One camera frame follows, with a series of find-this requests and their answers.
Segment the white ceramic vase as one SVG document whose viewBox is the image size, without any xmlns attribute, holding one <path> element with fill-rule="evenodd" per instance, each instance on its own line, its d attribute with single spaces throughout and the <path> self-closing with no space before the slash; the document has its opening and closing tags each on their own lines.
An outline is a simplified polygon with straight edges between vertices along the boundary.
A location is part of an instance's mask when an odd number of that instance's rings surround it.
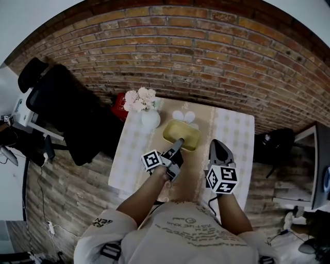
<svg viewBox="0 0 330 264">
<path fill-rule="evenodd" d="M 157 110 L 147 109 L 141 112 L 141 122 L 147 129 L 155 129 L 160 125 L 160 114 Z"/>
</svg>

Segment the white rounded ornament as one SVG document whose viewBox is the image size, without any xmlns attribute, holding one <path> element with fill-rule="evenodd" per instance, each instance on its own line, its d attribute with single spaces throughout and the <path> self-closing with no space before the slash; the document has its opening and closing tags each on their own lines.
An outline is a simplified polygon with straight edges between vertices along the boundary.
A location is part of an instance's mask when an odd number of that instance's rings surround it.
<svg viewBox="0 0 330 264">
<path fill-rule="evenodd" d="M 175 120 L 185 122 L 185 123 L 189 124 L 190 126 L 196 128 L 196 129 L 199 129 L 199 126 L 196 123 L 194 123 L 195 114 L 192 111 L 188 111 L 186 113 L 183 113 L 179 110 L 175 110 L 172 113 L 172 118 L 175 119 Z"/>
</svg>

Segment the beige table runner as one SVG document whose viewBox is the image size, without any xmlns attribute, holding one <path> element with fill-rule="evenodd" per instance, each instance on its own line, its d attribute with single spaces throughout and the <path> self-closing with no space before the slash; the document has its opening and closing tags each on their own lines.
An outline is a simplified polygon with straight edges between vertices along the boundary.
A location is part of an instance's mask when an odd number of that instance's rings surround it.
<svg viewBox="0 0 330 264">
<path fill-rule="evenodd" d="M 171 146 L 163 138 L 163 131 L 170 120 L 173 120 L 172 113 L 179 110 L 183 113 L 192 111 L 195 114 L 194 123 L 199 126 L 201 139 L 199 146 L 193 152 L 182 150 L 184 163 L 181 172 L 174 182 L 166 182 L 159 200 L 168 201 L 197 201 L 204 178 L 204 169 L 207 167 L 207 152 L 210 138 L 213 132 L 213 118 L 215 108 L 195 103 L 163 98 L 159 105 L 161 124 L 153 132 L 150 139 L 150 150 L 164 152 Z"/>
</svg>

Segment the person's left forearm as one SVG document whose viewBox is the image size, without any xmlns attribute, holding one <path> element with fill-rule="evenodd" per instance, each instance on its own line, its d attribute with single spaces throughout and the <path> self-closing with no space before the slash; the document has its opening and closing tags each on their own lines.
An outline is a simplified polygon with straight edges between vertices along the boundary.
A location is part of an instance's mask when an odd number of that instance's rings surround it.
<svg viewBox="0 0 330 264">
<path fill-rule="evenodd" d="M 117 211 L 130 216 L 139 227 L 149 215 L 167 181 L 169 181 L 167 168 L 156 167 L 141 187 L 119 205 Z"/>
</svg>

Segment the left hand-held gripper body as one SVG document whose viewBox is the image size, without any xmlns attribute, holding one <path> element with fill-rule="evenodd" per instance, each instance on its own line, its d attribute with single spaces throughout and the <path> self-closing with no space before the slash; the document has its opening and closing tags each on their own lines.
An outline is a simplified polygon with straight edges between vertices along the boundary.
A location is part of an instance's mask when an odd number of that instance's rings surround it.
<svg viewBox="0 0 330 264">
<path fill-rule="evenodd" d="M 184 163 L 180 149 L 170 148 L 166 152 L 159 153 L 152 150 L 141 156 L 144 169 L 151 175 L 157 166 L 165 167 L 169 181 L 173 182 L 180 174 L 181 167 Z"/>
</svg>

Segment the white framed side desk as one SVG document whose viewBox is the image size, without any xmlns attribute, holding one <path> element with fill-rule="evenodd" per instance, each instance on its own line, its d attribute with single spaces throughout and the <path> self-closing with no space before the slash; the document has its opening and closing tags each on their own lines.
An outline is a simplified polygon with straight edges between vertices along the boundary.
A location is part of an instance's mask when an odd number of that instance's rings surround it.
<svg viewBox="0 0 330 264">
<path fill-rule="evenodd" d="M 295 136 L 278 168 L 272 201 L 316 210 L 330 197 L 330 128 L 315 123 Z"/>
</svg>

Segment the red box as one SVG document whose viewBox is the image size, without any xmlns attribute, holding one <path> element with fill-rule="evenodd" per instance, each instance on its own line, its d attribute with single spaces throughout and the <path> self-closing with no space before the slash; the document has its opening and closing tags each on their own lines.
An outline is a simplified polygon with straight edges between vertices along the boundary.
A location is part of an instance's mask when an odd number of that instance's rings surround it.
<svg viewBox="0 0 330 264">
<path fill-rule="evenodd" d="M 121 121 L 125 122 L 128 116 L 128 111 L 124 109 L 125 93 L 119 93 L 115 99 L 114 105 L 111 107 L 112 113 Z"/>
</svg>

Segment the black office chair with headrest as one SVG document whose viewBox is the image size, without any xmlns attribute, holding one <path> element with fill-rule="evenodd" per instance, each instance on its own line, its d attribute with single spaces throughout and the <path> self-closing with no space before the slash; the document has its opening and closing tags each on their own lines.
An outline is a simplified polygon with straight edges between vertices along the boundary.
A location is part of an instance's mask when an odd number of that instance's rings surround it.
<svg viewBox="0 0 330 264">
<path fill-rule="evenodd" d="M 114 158 L 124 123 L 83 87 L 63 65 L 52 67 L 33 58 L 18 78 L 26 106 L 63 134 L 76 165 L 90 163 L 100 152 Z"/>
</svg>

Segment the black backpack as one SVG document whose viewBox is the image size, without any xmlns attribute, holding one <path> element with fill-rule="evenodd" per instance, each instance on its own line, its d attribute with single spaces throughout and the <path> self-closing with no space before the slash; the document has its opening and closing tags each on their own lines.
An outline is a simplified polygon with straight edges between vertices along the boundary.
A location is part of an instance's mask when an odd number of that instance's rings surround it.
<svg viewBox="0 0 330 264">
<path fill-rule="evenodd" d="M 253 162 L 272 166 L 266 178 L 269 178 L 278 165 L 289 155 L 294 140 L 294 131 L 289 128 L 281 128 L 255 136 Z"/>
</svg>

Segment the pale pink flower bouquet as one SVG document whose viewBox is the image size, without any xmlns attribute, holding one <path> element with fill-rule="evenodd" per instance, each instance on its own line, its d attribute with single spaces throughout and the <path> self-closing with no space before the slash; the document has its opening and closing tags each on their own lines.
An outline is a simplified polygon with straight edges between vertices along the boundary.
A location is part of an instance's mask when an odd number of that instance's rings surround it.
<svg viewBox="0 0 330 264">
<path fill-rule="evenodd" d="M 156 100 L 156 91 L 140 87 L 136 90 L 129 90 L 124 96 L 124 110 L 141 112 L 144 110 L 154 109 Z"/>
</svg>

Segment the person's white printed shirt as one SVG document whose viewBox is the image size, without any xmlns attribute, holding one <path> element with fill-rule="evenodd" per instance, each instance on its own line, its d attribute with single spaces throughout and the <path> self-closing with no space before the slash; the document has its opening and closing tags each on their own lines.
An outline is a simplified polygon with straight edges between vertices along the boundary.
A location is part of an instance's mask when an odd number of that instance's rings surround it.
<svg viewBox="0 0 330 264">
<path fill-rule="evenodd" d="M 118 261 L 101 255 L 106 243 L 120 246 Z M 128 215 L 103 211 L 78 241 L 74 264 L 279 264 L 257 232 L 234 235 L 195 203 L 168 202 L 137 227 Z"/>
</svg>

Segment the person's right forearm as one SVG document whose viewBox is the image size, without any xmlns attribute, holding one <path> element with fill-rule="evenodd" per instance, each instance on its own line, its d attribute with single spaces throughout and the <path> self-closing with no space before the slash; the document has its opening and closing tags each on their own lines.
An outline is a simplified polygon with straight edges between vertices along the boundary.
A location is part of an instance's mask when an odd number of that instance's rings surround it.
<svg viewBox="0 0 330 264">
<path fill-rule="evenodd" d="M 217 198 L 222 226 L 234 235 L 252 232 L 252 225 L 233 194 Z"/>
</svg>

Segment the table with checked cloth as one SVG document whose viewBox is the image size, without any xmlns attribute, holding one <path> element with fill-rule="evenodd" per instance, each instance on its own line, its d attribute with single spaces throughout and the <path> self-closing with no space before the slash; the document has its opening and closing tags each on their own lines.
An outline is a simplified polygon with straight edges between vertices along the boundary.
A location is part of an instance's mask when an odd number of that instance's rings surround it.
<svg viewBox="0 0 330 264">
<path fill-rule="evenodd" d="M 223 108 L 215 108 L 213 118 L 213 139 L 223 142 L 233 153 L 236 164 L 236 172 L 239 184 L 234 190 L 235 197 L 241 208 L 245 207 L 246 198 L 252 174 L 255 119 L 252 115 L 239 113 Z M 154 129 L 143 126 L 141 113 L 131 111 L 124 123 L 119 145 L 115 153 L 108 183 L 110 186 L 124 192 L 125 195 L 134 193 L 149 177 L 145 171 L 141 156 L 149 151 L 150 139 Z M 214 193 L 205 187 L 203 178 L 199 199 L 197 201 L 204 206 L 214 197 Z"/>
</svg>

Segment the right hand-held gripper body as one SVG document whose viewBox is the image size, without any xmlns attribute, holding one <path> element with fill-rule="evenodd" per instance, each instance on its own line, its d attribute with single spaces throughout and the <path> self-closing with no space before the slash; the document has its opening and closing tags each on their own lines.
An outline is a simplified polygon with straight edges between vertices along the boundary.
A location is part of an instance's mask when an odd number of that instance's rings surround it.
<svg viewBox="0 0 330 264">
<path fill-rule="evenodd" d="M 211 160 L 205 172 L 205 187 L 216 194 L 231 194 L 238 184 L 236 164 Z"/>
</svg>

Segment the yellow rectangular tray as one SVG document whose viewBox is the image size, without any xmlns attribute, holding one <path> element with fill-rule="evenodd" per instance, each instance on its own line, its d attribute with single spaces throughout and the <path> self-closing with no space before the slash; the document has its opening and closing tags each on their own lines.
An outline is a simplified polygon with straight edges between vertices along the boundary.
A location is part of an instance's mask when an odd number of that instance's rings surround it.
<svg viewBox="0 0 330 264">
<path fill-rule="evenodd" d="M 170 120 L 162 135 L 166 141 L 172 144 L 183 139 L 181 148 L 190 152 L 197 149 L 201 139 L 201 132 L 197 128 L 180 120 Z"/>
</svg>

